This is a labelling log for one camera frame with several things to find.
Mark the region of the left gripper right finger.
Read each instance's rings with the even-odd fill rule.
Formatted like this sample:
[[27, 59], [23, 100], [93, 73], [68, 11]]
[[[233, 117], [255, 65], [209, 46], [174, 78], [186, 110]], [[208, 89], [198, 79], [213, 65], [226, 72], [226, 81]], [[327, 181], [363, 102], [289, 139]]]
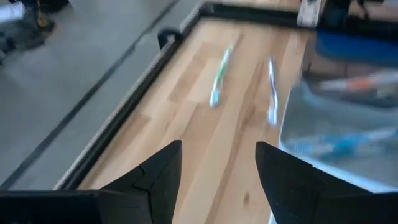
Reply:
[[398, 192], [372, 193], [266, 142], [255, 159], [277, 224], [398, 224]]

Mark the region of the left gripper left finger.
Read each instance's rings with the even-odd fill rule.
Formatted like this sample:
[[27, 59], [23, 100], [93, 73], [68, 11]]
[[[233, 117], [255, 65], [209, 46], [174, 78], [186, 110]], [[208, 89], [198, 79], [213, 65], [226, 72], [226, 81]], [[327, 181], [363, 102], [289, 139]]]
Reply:
[[174, 140], [100, 189], [0, 191], [0, 224], [171, 224], [181, 172]]

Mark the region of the blue white toothbrush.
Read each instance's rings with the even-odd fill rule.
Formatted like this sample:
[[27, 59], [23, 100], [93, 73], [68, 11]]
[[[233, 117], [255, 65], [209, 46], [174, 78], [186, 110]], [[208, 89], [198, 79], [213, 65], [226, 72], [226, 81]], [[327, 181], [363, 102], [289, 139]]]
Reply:
[[293, 154], [337, 159], [342, 157], [364, 157], [381, 154], [385, 151], [384, 141], [398, 137], [396, 128], [380, 128], [344, 134], [321, 134], [293, 139], [285, 148]]

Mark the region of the green white toothbrush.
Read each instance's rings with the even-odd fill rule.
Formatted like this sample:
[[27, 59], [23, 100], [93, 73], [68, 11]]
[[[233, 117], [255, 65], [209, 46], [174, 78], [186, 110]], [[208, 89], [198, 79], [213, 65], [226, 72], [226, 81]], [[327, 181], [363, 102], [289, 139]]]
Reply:
[[216, 107], [219, 102], [220, 102], [220, 98], [221, 98], [221, 86], [223, 83], [223, 79], [226, 73], [226, 69], [228, 67], [228, 62], [229, 62], [229, 58], [232, 54], [233, 48], [232, 47], [228, 47], [223, 55], [223, 59], [220, 63], [220, 67], [215, 75], [215, 79], [213, 82], [213, 87], [211, 89], [211, 95], [210, 95], [210, 100], [209, 100], [209, 105], [211, 107]]

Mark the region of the grey plastic bin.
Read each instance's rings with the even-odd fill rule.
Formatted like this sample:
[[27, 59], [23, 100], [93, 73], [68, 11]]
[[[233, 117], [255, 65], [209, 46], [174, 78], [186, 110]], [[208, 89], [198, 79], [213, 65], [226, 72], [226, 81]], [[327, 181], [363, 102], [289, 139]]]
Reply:
[[321, 134], [380, 128], [398, 129], [398, 108], [384, 109], [313, 94], [306, 83], [294, 85], [287, 98], [279, 147], [334, 177], [373, 193], [398, 192], [398, 137], [384, 141], [373, 156], [319, 159], [291, 153], [286, 142]]

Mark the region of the blue mat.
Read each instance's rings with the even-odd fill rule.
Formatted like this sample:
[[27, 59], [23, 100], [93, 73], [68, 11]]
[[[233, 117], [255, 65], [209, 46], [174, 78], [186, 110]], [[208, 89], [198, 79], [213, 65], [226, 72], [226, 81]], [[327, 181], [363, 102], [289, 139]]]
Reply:
[[318, 32], [315, 51], [333, 60], [398, 67], [398, 42]]

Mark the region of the grey metal mounting plate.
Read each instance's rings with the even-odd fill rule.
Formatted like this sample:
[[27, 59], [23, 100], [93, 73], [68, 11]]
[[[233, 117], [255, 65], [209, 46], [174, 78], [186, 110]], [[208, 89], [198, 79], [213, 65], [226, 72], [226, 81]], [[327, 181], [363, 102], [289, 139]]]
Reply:
[[320, 14], [322, 0], [302, 0], [297, 16], [297, 25], [316, 27]]

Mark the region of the dark floor equipment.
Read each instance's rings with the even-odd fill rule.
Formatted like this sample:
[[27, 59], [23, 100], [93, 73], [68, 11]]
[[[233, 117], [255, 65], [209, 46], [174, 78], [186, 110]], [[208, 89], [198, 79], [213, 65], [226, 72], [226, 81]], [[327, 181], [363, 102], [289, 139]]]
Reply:
[[68, 4], [69, 0], [0, 0], [0, 52], [42, 45], [55, 28], [49, 15]]

